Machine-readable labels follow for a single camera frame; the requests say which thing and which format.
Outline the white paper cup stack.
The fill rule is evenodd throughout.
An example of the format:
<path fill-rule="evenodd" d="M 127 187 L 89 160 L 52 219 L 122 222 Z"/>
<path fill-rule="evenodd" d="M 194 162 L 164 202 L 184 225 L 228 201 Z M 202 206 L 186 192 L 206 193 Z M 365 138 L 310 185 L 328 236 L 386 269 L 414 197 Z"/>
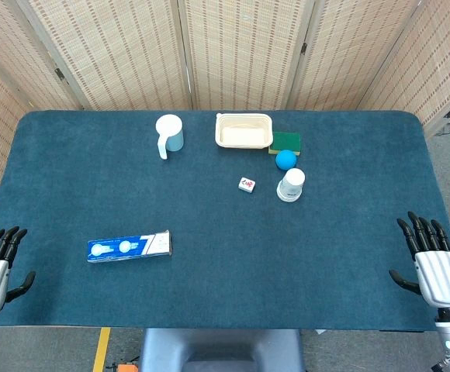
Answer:
<path fill-rule="evenodd" d="M 306 176 L 299 168 L 291 168 L 279 182 L 276 192 L 283 202 L 295 202 L 303 191 Z"/>

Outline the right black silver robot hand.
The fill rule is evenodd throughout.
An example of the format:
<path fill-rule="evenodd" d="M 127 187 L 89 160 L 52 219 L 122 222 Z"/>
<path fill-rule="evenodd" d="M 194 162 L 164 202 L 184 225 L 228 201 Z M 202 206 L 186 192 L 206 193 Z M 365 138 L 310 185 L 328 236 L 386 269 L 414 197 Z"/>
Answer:
<path fill-rule="evenodd" d="M 450 308 L 450 243 L 442 225 L 409 211 L 411 224 L 397 219 L 401 228 L 418 282 L 405 280 L 398 271 L 391 269 L 389 275 L 402 289 L 420 295 L 434 308 Z"/>

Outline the blue ball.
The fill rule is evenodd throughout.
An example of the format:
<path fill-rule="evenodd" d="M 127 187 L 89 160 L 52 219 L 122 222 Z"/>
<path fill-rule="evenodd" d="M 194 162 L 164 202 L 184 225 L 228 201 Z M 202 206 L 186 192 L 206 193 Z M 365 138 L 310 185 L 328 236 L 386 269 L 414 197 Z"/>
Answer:
<path fill-rule="evenodd" d="M 297 155 L 291 150 L 281 150 L 275 157 L 277 168 L 288 171 L 296 166 Z"/>

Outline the grey blue robot torso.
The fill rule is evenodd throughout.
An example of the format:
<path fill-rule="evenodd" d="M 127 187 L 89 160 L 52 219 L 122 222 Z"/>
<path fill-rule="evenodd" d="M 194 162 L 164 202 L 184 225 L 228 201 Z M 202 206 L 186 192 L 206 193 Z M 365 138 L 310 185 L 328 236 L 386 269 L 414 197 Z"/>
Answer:
<path fill-rule="evenodd" d="M 140 372 L 306 372 L 297 329 L 159 329 L 144 333 Z"/>

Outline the blue velvet table cloth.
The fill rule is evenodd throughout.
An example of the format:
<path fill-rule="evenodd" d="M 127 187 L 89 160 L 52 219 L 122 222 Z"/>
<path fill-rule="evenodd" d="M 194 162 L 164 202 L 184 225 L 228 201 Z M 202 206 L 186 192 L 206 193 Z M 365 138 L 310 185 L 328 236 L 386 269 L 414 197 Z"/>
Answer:
<path fill-rule="evenodd" d="M 422 126 L 401 111 L 272 112 L 306 175 L 281 201 L 265 150 L 215 143 L 214 112 L 181 112 L 159 157 L 158 112 L 31 112 L 0 185 L 0 229 L 27 229 L 10 284 L 36 278 L 0 326 L 424 331 L 435 310 L 397 219 L 448 226 Z M 252 193 L 238 188 L 255 181 Z M 88 241 L 168 230 L 171 256 L 89 263 Z"/>

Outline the blue white toothpaste paper box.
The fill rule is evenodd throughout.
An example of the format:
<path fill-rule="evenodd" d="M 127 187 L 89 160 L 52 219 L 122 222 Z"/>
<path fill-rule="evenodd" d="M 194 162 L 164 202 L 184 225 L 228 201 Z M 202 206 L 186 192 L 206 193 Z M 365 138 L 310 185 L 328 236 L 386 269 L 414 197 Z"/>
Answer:
<path fill-rule="evenodd" d="M 153 256 L 171 256 L 171 253 L 171 233 L 166 230 L 149 235 L 88 241 L 87 261 L 96 264 Z"/>

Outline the green yellow sponge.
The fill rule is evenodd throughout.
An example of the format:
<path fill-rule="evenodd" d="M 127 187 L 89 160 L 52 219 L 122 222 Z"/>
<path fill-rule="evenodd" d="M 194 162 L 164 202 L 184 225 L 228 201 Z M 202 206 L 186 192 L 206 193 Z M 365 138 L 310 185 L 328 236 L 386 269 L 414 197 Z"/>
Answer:
<path fill-rule="evenodd" d="M 272 144 L 268 147 L 269 154 L 290 150 L 299 156 L 301 152 L 301 137 L 298 133 L 274 132 Z"/>

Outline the light blue white mug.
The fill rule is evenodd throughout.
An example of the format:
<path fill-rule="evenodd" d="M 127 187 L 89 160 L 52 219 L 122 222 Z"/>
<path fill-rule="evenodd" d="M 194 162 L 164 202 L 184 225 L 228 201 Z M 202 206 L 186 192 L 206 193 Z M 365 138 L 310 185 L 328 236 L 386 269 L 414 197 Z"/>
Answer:
<path fill-rule="evenodd" d="M 179 151 L 184 145 L 182 120 L 177 115 L 163 115 L 156 121 L 155 128 L 159 156 L 167 160 L 168 152 Z"/>

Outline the beige rectangular plastic container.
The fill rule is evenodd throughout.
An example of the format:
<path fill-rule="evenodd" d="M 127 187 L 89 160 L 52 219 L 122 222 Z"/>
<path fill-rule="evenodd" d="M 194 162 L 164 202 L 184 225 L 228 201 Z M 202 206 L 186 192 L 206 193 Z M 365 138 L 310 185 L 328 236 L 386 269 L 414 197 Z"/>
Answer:
<path fill-rule="evenodd" d="M 215 141 L 236 149 L 263 149 L 273 142 L 272 119 L 261 113 L 217 113 Z"/>

